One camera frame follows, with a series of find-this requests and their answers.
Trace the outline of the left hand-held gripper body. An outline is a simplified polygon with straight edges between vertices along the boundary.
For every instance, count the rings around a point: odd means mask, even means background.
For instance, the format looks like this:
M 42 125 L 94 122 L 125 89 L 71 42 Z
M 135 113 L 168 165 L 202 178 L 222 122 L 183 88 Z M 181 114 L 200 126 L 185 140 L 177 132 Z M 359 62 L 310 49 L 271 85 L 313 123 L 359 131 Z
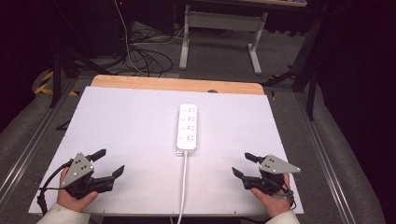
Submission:
M 92 177 L 94 167 L 92 161 L 88 161 L 86 157 L 79 152 L 72 160 L 64 180 L 61 182 L 61 188 L 76 199 L 82 199 L 93 191 L 103 193 L 113 189 L 112 176 Z

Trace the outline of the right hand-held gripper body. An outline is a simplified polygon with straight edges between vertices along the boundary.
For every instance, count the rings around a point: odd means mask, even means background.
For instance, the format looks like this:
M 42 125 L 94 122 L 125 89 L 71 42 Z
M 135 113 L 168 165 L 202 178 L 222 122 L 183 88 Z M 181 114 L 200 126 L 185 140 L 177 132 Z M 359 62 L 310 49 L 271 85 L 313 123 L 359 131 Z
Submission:
M 284 174 L 300 173 L 301 169 L 293 164 L 281 160 L 274 155 L 267 155 L 259 164 L 259 177 L 247 176 L 242 180 L 245 189 L 259 189 L 267 195 L 274 195 L 280 191 L 284 184 Z M 292 196 L 291 189 L 286 191 L 286 196 Z

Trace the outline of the person's left hand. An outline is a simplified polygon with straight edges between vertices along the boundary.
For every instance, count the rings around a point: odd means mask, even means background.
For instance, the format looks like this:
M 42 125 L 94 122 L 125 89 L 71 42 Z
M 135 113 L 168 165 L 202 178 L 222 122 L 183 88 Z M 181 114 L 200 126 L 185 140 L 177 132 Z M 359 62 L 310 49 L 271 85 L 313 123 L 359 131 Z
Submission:
M 98 197 L 98 195 L 98 192 L 93 191 L 82 199 L 76 199 L 65 189 L 59 189 L 56 203 L 71 211 L 82 213 L 83 210 Z

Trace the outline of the person's right hand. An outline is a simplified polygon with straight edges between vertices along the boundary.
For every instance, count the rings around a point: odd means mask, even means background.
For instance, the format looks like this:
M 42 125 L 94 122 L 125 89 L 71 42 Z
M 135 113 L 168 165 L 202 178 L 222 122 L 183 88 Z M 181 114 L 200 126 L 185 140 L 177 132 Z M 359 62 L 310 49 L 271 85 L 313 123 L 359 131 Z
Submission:
M 284 184 L 280 191 L 272 196 L 252 188 L 251 193 L 263 204 L 270 218 L 285 213 L 291 208 L 291 200 L 286 197 L 286 191 L 290 189 L 290 176 L 284 174 Z

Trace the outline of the white table board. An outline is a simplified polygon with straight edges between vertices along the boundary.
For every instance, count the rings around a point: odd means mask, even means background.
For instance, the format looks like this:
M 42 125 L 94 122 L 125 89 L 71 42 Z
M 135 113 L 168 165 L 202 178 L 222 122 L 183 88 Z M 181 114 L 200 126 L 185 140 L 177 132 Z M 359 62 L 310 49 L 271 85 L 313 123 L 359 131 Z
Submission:
M 198 108 L 197 147 L 177 155 L 179 107 Z M 59 145 L 46 179 L 54 204 L 54 171 L 77 153 L 106 155 L 93 165 L 97 177 L 124 166 L 110 192 L 88 212 L 106 216 L 258 216 L 264 209 L 233 175 L 259 175 L 245 153 L 285 158 L 266 96 L 192 91 L 88 87 Z

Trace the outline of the white power strip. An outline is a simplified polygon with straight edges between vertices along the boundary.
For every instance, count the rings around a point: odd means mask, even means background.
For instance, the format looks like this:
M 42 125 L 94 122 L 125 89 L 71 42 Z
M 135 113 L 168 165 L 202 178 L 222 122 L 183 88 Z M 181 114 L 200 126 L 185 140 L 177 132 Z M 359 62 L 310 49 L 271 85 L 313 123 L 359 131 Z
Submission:
M 192 153 L 197 147 L 198 108 L 193 104 L 179 107 L 177 124 L 177 155 Z

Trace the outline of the black metal stand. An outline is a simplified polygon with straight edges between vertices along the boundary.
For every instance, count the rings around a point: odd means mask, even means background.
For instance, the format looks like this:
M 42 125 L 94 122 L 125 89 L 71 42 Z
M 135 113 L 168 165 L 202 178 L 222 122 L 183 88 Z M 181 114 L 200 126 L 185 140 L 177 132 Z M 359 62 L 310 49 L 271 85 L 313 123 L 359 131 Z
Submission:
M 46 0 L 51 7 L 48 15 L 49 42 L 53 55 L 53 96 L 51 107 L 62 98 L 62 71 L 67 77 L 79 75 L 76 61 L 99 74 L 107 74 L 103 65 L 92 61 L 98 56 L 90 35 L 92 24 L 88 21 L 93 0 Z
M 288 78 L 295 77 L 291 89 L 294 92 L 302 92 L 306 85 L 309 85 L 308 95 L 305 104 L 305 111 L 310 120 L 314 120 L 314 102 L 318 81 L 318 62 L 314 59 L 312 50 L 316 44 L 316 38 L 322 19 L 317 18 L 310 27 L 304 43 L 302 44 L 290 70 L 280 76 L 271 76 L 266 82 L 262 83 L 264 87 L 272 87 L 275 84 Z

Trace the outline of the yellow black floor tape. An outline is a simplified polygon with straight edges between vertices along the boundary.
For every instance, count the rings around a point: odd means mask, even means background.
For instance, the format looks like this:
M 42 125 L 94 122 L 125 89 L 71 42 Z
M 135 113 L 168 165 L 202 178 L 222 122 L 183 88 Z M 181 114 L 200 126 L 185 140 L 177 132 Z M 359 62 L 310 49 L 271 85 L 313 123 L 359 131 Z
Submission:
M 43 93 L 43 94 L 53 94 L 52 89 L 48 89 L 47 85 L 50 82 L 50 79 L 53 77 L 53 72 L 48 71 L 46 75 L 42 78 L 41 82 L 39 83 L 38 87 L 35 89 L 35 94 Z

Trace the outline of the wooden table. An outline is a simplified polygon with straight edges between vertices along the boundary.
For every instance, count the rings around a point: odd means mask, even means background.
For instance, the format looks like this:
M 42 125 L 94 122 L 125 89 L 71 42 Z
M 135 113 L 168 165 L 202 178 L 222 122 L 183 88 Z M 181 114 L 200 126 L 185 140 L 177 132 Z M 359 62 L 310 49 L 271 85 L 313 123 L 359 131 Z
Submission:
M 217 93 L 264 95 L 263 87 L 257 83 L 181 79 L 169 77 L 125 77 L 98 75 L 93 79 L 92 86 L 120 89 L 198 92 L 215 91 Z

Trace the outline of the dark curtain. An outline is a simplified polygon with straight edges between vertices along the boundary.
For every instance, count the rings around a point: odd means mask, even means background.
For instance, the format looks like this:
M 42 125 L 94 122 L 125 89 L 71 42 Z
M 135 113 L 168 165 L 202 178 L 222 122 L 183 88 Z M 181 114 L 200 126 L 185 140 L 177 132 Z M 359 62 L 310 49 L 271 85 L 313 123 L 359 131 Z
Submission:
M 0 0 L 0 133 L 34 99 L 33 84 L 50 64 L 41 0 Z
M 330 0 L 319 31 L 318 84 L 396 224 L 396 0 Z

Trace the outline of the aluminium floor rail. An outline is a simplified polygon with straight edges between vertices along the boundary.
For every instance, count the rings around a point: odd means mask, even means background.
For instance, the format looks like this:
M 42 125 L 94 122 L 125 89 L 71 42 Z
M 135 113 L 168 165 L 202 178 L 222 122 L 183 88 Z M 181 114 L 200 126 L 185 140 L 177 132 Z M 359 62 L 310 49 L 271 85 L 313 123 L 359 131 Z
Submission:
M 6 203 L 18 186 L 76 82 L 64 82 L 54 107 L 52 95 L 38 94 L 0 133 L 0 203 Z
M 332 167 L 329 156 L 326 152 L 326 148 L 323 145 L 323 142 L 319 136 L 315 122 L 308 117 L 305 109 L 306 103 L 304 101 L 304 97 L 300 93 L 295 93 L 295 99 L 300 107 L 300 110 L 303 113 L 305 123 L 307 124 L 310 135 L 314 141 L 314 149 L 316 151 L 320 167 L 326 178 L 340 218 L 342 219 L 343 224 L 356 224 L 356 220 L 350 210 L 346 195 Z

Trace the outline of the white metal desk frame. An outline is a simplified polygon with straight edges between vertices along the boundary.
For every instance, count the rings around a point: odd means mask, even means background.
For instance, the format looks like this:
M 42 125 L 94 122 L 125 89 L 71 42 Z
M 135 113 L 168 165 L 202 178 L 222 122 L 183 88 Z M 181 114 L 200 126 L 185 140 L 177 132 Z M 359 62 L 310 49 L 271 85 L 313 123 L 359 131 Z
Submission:
M 252 63 L 254 73 L 262 73 L 261 65 L 257 56 L 257 47 L 261 40 L 264 25 L 267 20 L 267 13 L 260 17 L 249 17 L 241 15 L 229 15 L 208 12 L 196 12 L 191 10 L 190 5 L 185 6 L 184 10 L 184 33 L 179 60 L 179 68 L 187 68 L 189 54 L 189 30 L 193 28 L 223 29 L 233 31 L 254 32 L 254 41 L 247 45 L 247 51 Z

